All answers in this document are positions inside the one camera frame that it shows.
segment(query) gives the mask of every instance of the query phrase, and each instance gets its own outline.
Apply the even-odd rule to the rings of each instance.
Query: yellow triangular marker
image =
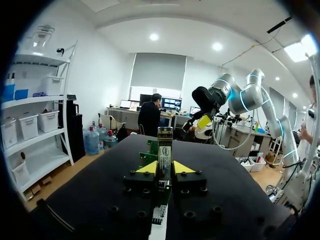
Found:
[[[196,171],[186,167],[185,165],[182,165],[180,162],[173,161],[174,164],[174,172],[175,174],[180,174],[182,172],[186,173],[195,173]]]
[[[136,173],[144,173],[144,172],[149,172],[151,174],[156,175],[156,170],[157,170],[157,163],[158,161],[154,161],[147,166],[144,166],[143,168],[140,168],[139,170],[135,171]]]

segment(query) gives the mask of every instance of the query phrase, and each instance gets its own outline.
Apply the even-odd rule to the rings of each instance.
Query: intel logo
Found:
[[[169,150],[168,150],[168,148],[164,147],[164,148],[162,149],[162,154],[165,155],[166,157],[168,157],[168,156],[169,156]]]

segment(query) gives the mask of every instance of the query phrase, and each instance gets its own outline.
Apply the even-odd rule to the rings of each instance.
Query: robotic arm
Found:
[[[275,108],[269,94],[261,86],[264,77],[260,69],[253,70],[248,75],[247,85],[243,90],[228,73],[224,73],[208,89],[199,86],[192,92],[192,97],[201,111],[197,112],[183,126],[183,129],[187,131],[196,119],[203,116],[212,121],[220,107],[227,101],[231,112],[235,115],[262,107],[269,122],[272,138],[282,136],[285,170],[276,186],[272,201],[275,204],[292,204],[297,209],[301,209],[308,199],[310,174],[302,170],[302,161],[299,161],[297,146],[288,117],[285,115],[281,118],[276,117]]]

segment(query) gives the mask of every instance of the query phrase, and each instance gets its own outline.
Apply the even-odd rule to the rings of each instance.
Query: black speaker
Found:
[[[58,122],[59,126],[64,127],[63,121],[63,103],[59,103],[59,115]],[[74,104],[72,100],[67,100],[66,104],[66,124],[67,132],[69,138],[69,146],[72,155],[73,162],[75,163],[83,156],[86,155],[85,145],[84,145],[84,136],[82,132],[82,114],[79,114],[79,105]],[[68,151],[65,145],[62,143],[62,150],[64,153],[68,154]]]

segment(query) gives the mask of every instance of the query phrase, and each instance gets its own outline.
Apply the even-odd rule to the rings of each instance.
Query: monitor screen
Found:
[[[196,112],[199,112],[201,110],[200,107],[192,106],[190,107],[190,114],[195,114]]]
[[[131,105],[131,101],[121,100],[120,108],[129,109]]]
[[[148,94],[140,94],[140,106],[144,104],[145,102],[151,102],[152,95]]]
[[[182,102],[181,98],[163,97],[162,98],[162,108],[181,111],[181,102]]]

